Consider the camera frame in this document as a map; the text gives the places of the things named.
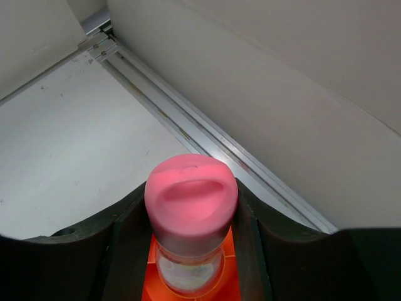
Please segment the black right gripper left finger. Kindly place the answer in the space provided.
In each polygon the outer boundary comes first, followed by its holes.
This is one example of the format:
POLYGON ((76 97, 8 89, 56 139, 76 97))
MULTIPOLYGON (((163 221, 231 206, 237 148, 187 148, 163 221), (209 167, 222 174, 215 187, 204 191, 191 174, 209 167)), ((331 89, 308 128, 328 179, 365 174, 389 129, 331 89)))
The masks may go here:
POLYGON ((2 236, 1 300, 141 300, 152 237, 144 192, 51 236, 2 236))

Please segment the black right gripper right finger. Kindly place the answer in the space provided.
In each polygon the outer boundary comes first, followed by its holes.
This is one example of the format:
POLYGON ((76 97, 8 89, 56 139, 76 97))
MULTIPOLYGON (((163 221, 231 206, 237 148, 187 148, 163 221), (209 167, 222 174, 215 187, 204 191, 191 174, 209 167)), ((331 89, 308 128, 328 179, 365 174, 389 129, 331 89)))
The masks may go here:
POLYGON ((399 300, 400 229, 326 234, 238 184, 232 222, 242 300, 399 300))

